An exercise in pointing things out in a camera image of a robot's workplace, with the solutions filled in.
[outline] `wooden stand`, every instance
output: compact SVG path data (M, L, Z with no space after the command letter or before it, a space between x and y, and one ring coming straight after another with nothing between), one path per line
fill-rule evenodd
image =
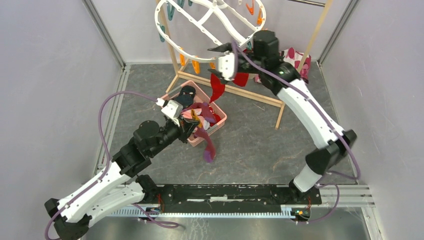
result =
M302 0L295 0L294 2L304 3ZM315 38L317 37L318 32L320 31L321 25L322 25L324 19L326 18L326 15L328 13L328 10L329 10L332 2L333 2L333 0L327 0L327 3L323 4L324 10L322 11L321 17L319 18L319 21L318 21L318 23L315 27L315 31L313 32L312 37L310 38L309 44L306 48L306 51L303 54L303 58L300 62L299 69L297 69L298 72L302 69L300 66L302 66L305 63L306 57L308 56L309 51L311 50L311 47L312 47L312 45L315 41ZM163 8L160 10L160 13L159 13L160 14L160 21L161 21L161 24L165 27L166 34L171 38L171 33L170 33L169 28L168 28L168 22L167 22L167 18L165 16L165 11L166 10L164 10ZM178 79L191 80L195 83L211 87L211 81L209 79L184 72L184 70L186 69L186 67L189 64L189 60L187 60L185 62L184 66L179 67L174 48L168 42L166 42L166 44L168 46L169 54L171 56L172 66L173 66L173 69L175 71L175 77L173 78L170 85L166 89L167 93L174 88ZM255 92L247 91L247 90L235 87L235 86L230 86L230 85L225 86L225 91L228 92L228 93L232 93L232 94L239 95L239 96L242 96L242 97L245 97L245 98L248 98L248 99L253 99L253 100L258 101L258 102L262 102L262 103L265 103L265 104L269 104L269 105L278 107L279 108L279 114L278 114L277 122L275 124L275 129L279 128L280 122L281 122L281 117L283 116L283 110L284 110L284 107L286 106L286 104L283 101L281 101L279 99L271 98L271 97L268 97L268 96L264 96L264 95L261 95L261 94L255 93Z

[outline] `drying rack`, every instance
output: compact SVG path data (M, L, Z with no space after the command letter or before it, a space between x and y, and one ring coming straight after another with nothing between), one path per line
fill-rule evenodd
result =
M312 45L315 42L315 39L317 38L317 35L320 31L321 25L323 24L327 13L333 3L333 0L327 0L326 3L321 3L321 2L316 2L316 1L309 1L309 0L287 0L287 1L291 1L291 2L297 2L297 3L302 3L302 4L307 4L307 5L313 5L313 6L317 6L317 7L321 7L323 8L321 16L319 17L319 20L316 24L315 30L312 33L312 36L309 40L309 43L306 47L306 50L304 51L303 57L300 61L299 67L297 68L297 71L300 72L300 70L302 69L302 66L305 63L305 60L307 58L307 56L309 55L309 52L311 51ZM170 30L168 28L168 20L165 16L165 11L166 9L162 8L159 11L159 17L160 17L160 21L162 26L164 26L165 32L168 35L169 38L171 38L171 33ZM175 86L175 84L177 83L178 79L184 79L184 80L188 80L188 81L193 81L195 83L198 84L202 84L205 86L209 86L211 87L211 81L207 78L204 77L200 77L194 74L190 74L185 72L186 67L189 65L189 61L190 59L188 59L184 65L179 66L178 62L177 62L177 57L175 54L175 48L169 43L166 42L168 50L169 50L169 55L171 57L172 60L172 66L173 69L175 71L175 77L172 79L171 83L169 84L168 88L166 89L166 92L168 93L170 90L172 90ZM275 107L279 108L279 114L278 114L278 118L275 124L275 129L278 129L281 123L281 118L283 116L283 111L284 111L284 107L286 106L286 104L279 100L279 99L275 99L272 97L268 97L268 96L264 96L255 92L251 92L251 91L247 91L235 86L231 86L231 85L226 85L225 86L225 91L231 94L235 94L241 97L245 97L248 99L252 99L264 104L268 104L268 105L272 105Z

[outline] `pile of clothes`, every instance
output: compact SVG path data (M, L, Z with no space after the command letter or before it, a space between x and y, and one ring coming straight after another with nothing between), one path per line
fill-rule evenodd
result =
M199 125L194 131L194 138L203 138L207 142L207 146L203 152L203 158L206 162L214 161L216 149L211 138L206 132L209 128L217 124L221 117L215 113L214 109L207 102L195 102L196 89L186 85L181 88L178 96L172 100L182 105L181 115L186 119L194 119L199 121Z

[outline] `pink plastic laundry basket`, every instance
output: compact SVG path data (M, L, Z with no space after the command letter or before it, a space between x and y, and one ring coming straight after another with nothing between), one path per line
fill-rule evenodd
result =
M178 96L178 94L180 93L180 90L182 87L184 86L192 86L196 89L196 96L194 97L194 102L195 103L209 103L209 101L211 100L209 98L209 96L194 82L194 81L186 81L183 84L181 84L180 86L174 88L172 91L168 92L168 94L162 96L162 99L164 100L169 100L172 99L176 96ZM225 114L224 111L222 111L222 109L215 103L209 103L209 105L212 107L212 109L215 111L215 113L221 117L221 120L216 123L215 125L213 125L212 127L210 127L206 132L207 134L210 136L212 135L214 132L216 132L218 129L222 128L225 124L225 121L227 120L227 115ZM193 134L188 138L188 143L190 143L193 147L197 146L198 144L200 144L204 139L201 137L197 137L195 138L193 136Z

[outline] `green clothespin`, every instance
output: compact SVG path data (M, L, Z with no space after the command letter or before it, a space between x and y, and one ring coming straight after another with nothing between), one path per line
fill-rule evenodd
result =
M161 25L160 29L162 29L162 32L165 33L165 26L164 25ZM165 38L160 33L159 33L159 38L160 38L160 41L162 43L165 42Z
M168 11L168 19L171 21L172 18L174 17L175 7L171 6L171 3L169 2L167 6L167 11Z
M184 2L185 2L186 0L178 0L177 1L177 4L178 4L178 6L180 6L181 8L183 8L184 7Z

